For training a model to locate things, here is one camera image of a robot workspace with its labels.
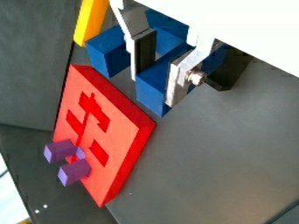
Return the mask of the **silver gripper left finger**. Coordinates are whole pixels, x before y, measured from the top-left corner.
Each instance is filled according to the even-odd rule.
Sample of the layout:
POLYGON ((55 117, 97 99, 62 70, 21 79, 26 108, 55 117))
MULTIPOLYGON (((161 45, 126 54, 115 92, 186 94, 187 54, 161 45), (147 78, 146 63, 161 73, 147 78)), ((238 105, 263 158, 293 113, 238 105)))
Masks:
POLYGON ((126 34, 126 49, 131 54, 131 77, 155 62, 157 30, 147 22, 147 7, 134 0, 110 0, 117 21, 126 34))

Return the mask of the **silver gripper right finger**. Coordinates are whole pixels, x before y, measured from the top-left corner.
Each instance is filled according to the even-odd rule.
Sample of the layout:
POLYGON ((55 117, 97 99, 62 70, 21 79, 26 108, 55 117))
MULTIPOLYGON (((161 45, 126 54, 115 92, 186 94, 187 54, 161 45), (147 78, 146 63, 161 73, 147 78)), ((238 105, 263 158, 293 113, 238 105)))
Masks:
POLYGON ((185 98, 190 85, 199 86, 207 77, 202 71, 202 62, 211 56, 222 42, 214 44, 215 38, 198 29, 190 29, 187 44, 194 46, 171 62, 165 103, 173 108, 185 98))

